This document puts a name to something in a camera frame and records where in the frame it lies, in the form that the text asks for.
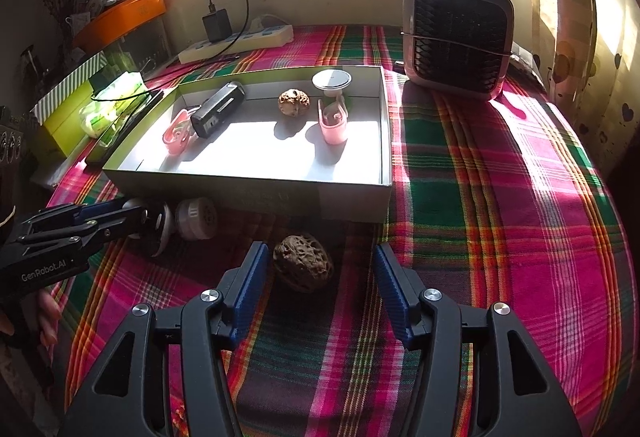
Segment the person's left hand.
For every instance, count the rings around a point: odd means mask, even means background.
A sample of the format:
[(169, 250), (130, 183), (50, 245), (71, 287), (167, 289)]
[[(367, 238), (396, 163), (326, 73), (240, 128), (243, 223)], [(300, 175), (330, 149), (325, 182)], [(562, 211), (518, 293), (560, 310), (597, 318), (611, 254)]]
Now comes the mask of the person's left hand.
[[(44, 348), (49, 349), (58, 342), (58, 321), (61, 320), (62, 310), (60, 305), (51, 296), (48, 290), (41, 290), (37, 294), (37, 319), (40, 330), (39, 339)], [(8, 315), (0, 313), (1, 334), (12, 336), (15, 332), (14, 325)]]

